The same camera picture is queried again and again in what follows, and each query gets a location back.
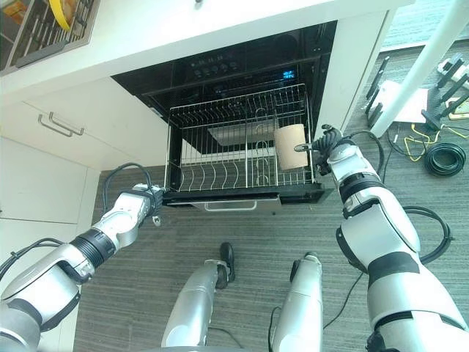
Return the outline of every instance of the white countertop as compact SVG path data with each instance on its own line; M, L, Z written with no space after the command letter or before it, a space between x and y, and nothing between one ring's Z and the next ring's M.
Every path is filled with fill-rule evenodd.
M8 105L136 68L410 2L100 0L89 44L1 77L1 100Z

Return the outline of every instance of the white pole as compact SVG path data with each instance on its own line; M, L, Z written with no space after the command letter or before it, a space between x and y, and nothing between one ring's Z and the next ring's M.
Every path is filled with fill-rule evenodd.
M420 53L415 64L402 82L401 89L391 105L374 124L372 132L381 137L402 110L409 97L436 68L458 34L469 23L469 0L453 0L445 16Z

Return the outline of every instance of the paper cup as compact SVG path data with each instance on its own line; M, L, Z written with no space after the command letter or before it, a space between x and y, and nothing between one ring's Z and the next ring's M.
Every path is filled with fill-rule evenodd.
M275 130L276 152L282 170L307 166L306 152L295 152L295 147L306 143L305 126L302 123L289 125Z

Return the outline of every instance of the yellow cable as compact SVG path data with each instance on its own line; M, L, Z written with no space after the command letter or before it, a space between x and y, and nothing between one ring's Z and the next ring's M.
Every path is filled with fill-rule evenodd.
M434 143L437 142L438 138L440 137L440 132L441 132L441 130L439 130L439 131L437 132L437 134L435 135L435 139L434 139L433 141L430 141L430 137L427 136L426 134L423 134L423 133L418 132L418 131L415 129L415 124L412 124L412 130L413 130L414 132L416 132L417 134L419 134L419 135L421 135L421 136L423 136L423 137L428 138L428 142L419 141L418 139L415 139L415 138L412 137L412 136L409 136L409 137L405 137L405 138L404 138L404 144L405 144L405 149L407 150L407 156L409 157L409 159L410 159L411 161L413 161L413 162L415 163L415 162L419 161L419 160L421 159L421 157L425 154L425 149L426 149L426 148L424 148L424 149L422 150L422 152L420 153L420 155L419 155L418 157L413 157L413 156L410 155L410 148L409 148L408 142L424 143L424 144L425 144L425 147L426 147L426 146L429 145L429 144L434 144Z
M459 136L459 137L462 137L462 138L464 138L464 139L469 138L469 136L465 136L464 134L461 134L461 133L459 133L458 131L455 131L454 129L452 129L452 128L450 128L450 127L445 127L445 128L449 129L451 132L453 132L454 134L456 134L456 135Z
M414 131L415 133L419 134L422 137L425 137L426 140L428 142L430 142L430 137L429 136L427 136L426 134L423 134L422 132L419 132L419 131L416 130L416 124L415 123L412 124L412 131Z

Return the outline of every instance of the robot leg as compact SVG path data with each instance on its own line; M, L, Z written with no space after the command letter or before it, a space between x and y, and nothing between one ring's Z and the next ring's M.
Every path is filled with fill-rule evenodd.
M322 266L311 254L296 262L273 338L274 352L319 352L322 345Z
M215 288L235 278L229 243L220 247L224 260L206 260L185 283L166 324L161 347L205 345L213 311Z

